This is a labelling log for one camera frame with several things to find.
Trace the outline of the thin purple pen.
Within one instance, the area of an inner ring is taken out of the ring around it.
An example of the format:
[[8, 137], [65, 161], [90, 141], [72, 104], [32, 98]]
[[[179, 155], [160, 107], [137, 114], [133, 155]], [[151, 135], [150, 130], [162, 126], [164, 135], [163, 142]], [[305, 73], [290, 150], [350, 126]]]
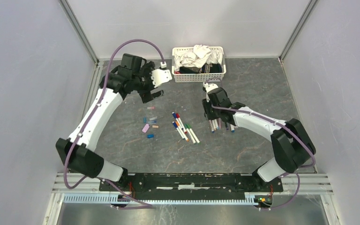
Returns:
[[222, 121], [221, 121], [221, 119], [219, 118], [219, 119], [217, 120], [217, 122], [218, 122], [218, 127], [219, 127], [219, 129], [221, 129], [221, 128], [222, 128]]

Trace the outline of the pink highlighter cap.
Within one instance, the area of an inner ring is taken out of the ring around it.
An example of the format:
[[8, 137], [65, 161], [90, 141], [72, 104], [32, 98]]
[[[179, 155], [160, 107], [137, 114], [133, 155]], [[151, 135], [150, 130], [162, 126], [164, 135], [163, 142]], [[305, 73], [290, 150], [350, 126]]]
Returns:
[[143, 133], [147, 133], [147, 131], [149, 130], [150, 125], [149, 124], [145, 124], [144, 127], [142, 128], [142, 132]]

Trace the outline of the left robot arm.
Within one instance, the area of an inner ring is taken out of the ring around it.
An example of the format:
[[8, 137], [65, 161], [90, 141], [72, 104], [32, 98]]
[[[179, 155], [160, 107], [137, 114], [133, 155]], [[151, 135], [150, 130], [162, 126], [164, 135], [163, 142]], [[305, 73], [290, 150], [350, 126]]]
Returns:
[[153, 90], [171, 79], [165, 62], [156, 68], [152, 61], [123, 54], [120, 64], [103, 77], [97, 96], [80, 124], [68, 138], [57, 140], [55, 146], [65, 170], [110, 180], [117, 191], [125, 190], [128, 187], [127, 170], [95, 152], [98, 140], [111, 115], [128, 94], [136, 91], [142, 102], [147, 103], [162, 96], [162, 90]]

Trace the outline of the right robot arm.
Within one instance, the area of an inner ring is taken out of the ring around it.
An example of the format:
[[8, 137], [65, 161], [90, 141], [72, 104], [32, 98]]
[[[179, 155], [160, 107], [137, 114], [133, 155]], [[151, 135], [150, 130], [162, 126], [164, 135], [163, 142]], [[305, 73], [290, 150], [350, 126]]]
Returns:
[[264, 191], [273, 179], [315, 165], [316, 149], [298, 119], [279, 120], [253, 111], [242, 103], [233, 103], [227, 92], [214, 83], [203, 83], [203, 90], [206, 93], [202, 101], [206, 119], [220, 119], [270, 141], [274, 157], [253, 172], [255, 190]]

